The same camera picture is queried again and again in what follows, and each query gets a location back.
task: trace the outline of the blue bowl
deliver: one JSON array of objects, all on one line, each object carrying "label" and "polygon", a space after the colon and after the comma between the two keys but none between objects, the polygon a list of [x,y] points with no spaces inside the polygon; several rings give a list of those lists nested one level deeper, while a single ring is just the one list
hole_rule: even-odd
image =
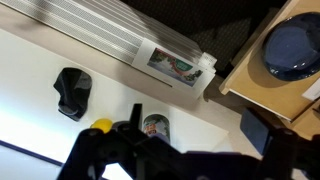
[{"label": "blue bowl", "polygon": [[276,78],[296,81],[320,69],[320,13],[291,17],[274,27],[263,43],[263,61]]}]

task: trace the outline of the picture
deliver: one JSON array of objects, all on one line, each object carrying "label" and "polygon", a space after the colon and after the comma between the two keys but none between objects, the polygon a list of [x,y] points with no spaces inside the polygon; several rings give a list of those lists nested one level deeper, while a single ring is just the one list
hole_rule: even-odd
[{"label": "picture", "polygon": [[201,70],[158,48],[154,50],[149,59],[148,66],[191,87],[202,74]]}]

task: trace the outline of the blue plate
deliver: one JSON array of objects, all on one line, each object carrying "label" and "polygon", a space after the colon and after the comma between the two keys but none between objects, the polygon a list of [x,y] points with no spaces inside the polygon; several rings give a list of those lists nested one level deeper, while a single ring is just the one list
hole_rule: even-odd
[{"label": "blue plate", "polygon": [[320,13],[291,17],[268,34],[263,61],[276,78],[296,81],[320,70]]}]

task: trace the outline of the yellow cap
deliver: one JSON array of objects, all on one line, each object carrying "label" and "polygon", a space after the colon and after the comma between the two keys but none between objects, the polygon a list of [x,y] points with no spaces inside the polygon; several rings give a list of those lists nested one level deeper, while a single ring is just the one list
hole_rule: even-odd
[{"label": "yellow cap", "polygon": [[90,128],[98,128],[104,133],[107,133],[112,128],[112,121],[110,119],[98,119],[90,126]]}]

